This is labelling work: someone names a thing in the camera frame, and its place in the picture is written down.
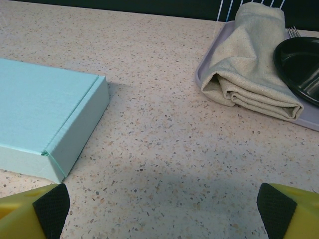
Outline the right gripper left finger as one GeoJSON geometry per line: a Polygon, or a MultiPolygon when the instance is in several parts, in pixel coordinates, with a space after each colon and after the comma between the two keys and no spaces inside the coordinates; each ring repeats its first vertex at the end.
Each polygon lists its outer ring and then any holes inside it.
{"type": "Polygon", "coordinates": [[[58,239],[70,208],[65,184],[50,184],[0,199],[2,239],[58,239]]]}

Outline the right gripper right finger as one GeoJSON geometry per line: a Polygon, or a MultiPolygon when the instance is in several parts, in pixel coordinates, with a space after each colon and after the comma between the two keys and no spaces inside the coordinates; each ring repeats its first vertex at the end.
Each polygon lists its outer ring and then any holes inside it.
{"type": "Polygon", "coordinates": [[[257,207],[268,238],[319,238],[318,193],[262,183],[257,196],[257,207]]]}

